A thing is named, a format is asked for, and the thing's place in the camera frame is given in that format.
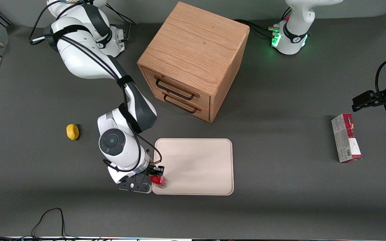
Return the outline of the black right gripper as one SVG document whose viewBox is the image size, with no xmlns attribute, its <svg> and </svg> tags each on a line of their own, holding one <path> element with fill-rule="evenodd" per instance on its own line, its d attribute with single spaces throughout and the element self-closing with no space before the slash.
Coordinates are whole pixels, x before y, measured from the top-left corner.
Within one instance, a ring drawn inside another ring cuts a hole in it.
<svg viewBox="0 0 386 241">
<path fill-rule="evenodd" d="M 164 166 L 152 166 L 149 165 L 145 170 L 145 175 L 149 177 L 150 180 L 153 180 L 154 176 L 163 176 Z"/>
</svg>

